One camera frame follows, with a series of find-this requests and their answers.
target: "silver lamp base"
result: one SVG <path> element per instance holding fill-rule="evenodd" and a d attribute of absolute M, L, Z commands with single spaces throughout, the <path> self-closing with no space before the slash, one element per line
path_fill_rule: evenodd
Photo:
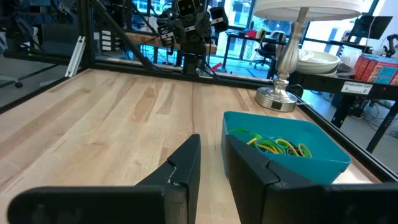
<path fill-rule="evenodd" d="M 291 112 L 296 107 L 297 97 L 286 92 L 285 96 L 274 94 L 273 88 L 261 87 L 257 89 L 255 101 L 261 106 L 279 112 Z"/>

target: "white bowl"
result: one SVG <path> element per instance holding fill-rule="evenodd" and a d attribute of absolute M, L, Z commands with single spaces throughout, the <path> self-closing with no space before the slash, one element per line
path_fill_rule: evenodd
<path fill-rule="evenodd" d="M 296 71 L 306 74 L 328 73 L 335 69 L 340 63 L 340 59 L 334 55 L 324 52 L 313 52 L 314 60 L 298 60 Z"/>

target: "teal bin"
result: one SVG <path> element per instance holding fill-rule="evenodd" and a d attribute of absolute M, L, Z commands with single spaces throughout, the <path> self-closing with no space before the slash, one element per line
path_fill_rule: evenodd
<path fill-rule="evenodd" d="M 296 146 L 300 143 L 305 144 L 311 151 L 312 158 L 260 152 L 266 153 L 270 159 L 318 184 L 331 184 L 351 162 L 349 155 L 313 123 L 227 111 L 224 113 L 221 137 L 221 152 L 227 176 L 225 136 L 235 129 L 245 129 L 269 138 L 285 139 Z M 244 142 L 252 139 L 248 133 L 233 133 L 233 135 Z"/>

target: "monitor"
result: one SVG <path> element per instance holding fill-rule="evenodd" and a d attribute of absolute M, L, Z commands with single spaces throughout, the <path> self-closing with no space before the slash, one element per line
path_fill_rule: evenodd
<path fill-rule="evenodd" d="M 383 35 L 391 19 L 392 16 L 361 16 L 355 21 L 355 25 L 350 36 L 368 38 L 370 30 L 369 38 L 378 40 Z"/>

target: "wall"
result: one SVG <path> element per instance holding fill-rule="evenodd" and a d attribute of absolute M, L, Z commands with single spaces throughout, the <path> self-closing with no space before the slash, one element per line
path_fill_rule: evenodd
<path fill-rule="evenodd" d="M 383 40 L 391 34 L 398 34 L 398 1 L 397 0 L 380 0 L 374 11 L 374 16 L 393 16 L 390 24 L 387 26 L 386 31 L 384 31 L 382 37 L 379 40 L 369 39 L 369 46 L 374 49 L 380 48 Z"/>

